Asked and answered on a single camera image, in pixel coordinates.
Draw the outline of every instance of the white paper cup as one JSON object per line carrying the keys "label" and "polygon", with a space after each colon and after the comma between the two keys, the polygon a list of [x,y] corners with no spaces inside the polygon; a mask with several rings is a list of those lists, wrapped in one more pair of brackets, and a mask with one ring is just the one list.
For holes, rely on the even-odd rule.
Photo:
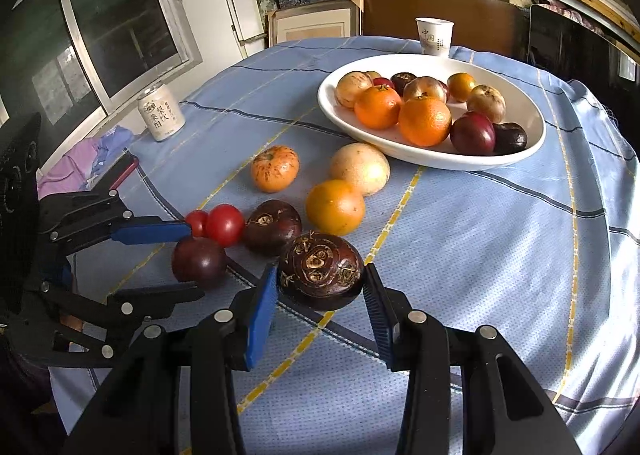
{"label": "white paper cup", "polygon": [[449,57],[453,22],[438,18],[416,18],[422,54]]}

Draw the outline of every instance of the glass pane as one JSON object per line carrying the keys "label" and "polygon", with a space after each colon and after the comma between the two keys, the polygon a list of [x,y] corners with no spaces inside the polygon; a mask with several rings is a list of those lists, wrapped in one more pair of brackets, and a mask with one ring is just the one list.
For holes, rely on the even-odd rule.
{"label": "glass pane", "polygon": [[158,0],[71,0],[109,96],[177,54]]}
{"label": "glass pane", "polygon": [[11,12],[0,34],[0,97],[9,117],[42,114],[42,164],[100,105],[69,39],[60,0],[23,0]]}

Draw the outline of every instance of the red tomato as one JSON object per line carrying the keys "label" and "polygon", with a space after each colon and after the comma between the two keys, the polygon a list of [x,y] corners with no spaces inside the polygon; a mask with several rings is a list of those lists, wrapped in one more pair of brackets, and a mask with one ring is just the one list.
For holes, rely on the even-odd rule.
{"label": "red tomato", "polygon": [[191,226],[192,237],[204,237],[205,226],[207,225],[207,217],[209,215],[206,211],[195,210],[185,216],[184,221]]}
{"label": "red tomato", "polygon": [[237,244],[244,229],[244,216],[231,204],[220,204],[209,212],[207,236],[222,247]]}

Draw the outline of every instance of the blue tablecloth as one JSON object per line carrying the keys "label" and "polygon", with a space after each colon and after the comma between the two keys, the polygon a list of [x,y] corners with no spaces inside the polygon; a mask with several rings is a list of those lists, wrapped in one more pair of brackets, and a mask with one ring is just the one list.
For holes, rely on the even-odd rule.
{"label": "blue tablecloth", "polygon": [[[130,146],[140,168],[121,196],[136,215],[179,218],[222,202],[248,214],[271,197],[253,187],[247,165],[268,146],[284,144],[302,166],[277,197],[303,213],[310,188],[326,179],[330,157],[350,141],[318,108],[324,77],[357,59],[419,51],[412,40],[356,37],[287,42],[256,54],[183,103],[187,124],[177,135],[156,143],[144,133]],[[638,159],[581,83],[465,48],[452,49],[451,57],[524,90],[548,125],[543,148],[486,172],[390,160],[388,185],[366,200],[364,221],[347,239],[414,308],[447,326],[498,327],[583,452],[595,455],[639,393]],[[103,242],[81,251],[79,291],[102,301],[121,287],[171,283],[172,248]],[[247,272],[230,271],[219,290],[178,305],[165,327],[192,326],[225,307],[265,264],[242,247],[228,254]],[[408,378],[385,368],[372,340],[362,297],[330,321],[278,307],[264,358],[254,371],[234,376],[248,453],[393,454]],[[52,369],[68,429],[105,375]],[[186,369],[183,375],[180,447],[186,449]],[[451,393],[451,452],[460,453],[462,397],[454,370]]]}

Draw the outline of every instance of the wooden board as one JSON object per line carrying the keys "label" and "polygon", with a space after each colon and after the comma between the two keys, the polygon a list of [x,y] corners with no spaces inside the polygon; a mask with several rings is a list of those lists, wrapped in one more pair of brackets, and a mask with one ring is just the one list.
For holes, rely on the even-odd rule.
{"label": "wooden board", "polygon": [[580,0],[581,2],[589,5],[594,10],[598,11],[605,18],[608,18],[623,31],[629,34],[634,40],[640,42],[640,31],[634,28],[629,22],[625,21],[617,12],[610,9],[608,6],[598,0]]}
{"label": "wooden board", "polygon": [[499,0],[364,0],[362,33],[418,39],[415,18],[455,23],[452,44],[525,58],[529,21],[515,5]]}
{"label": "wooden board", "polygon": [[640,65],[640,56],[636,52],[632,51],[629,47],[627,47],[623,43],[620,43],[618,40],[616,40],[616,47],[622,50],[627,56],[629,56],[638,65]]}

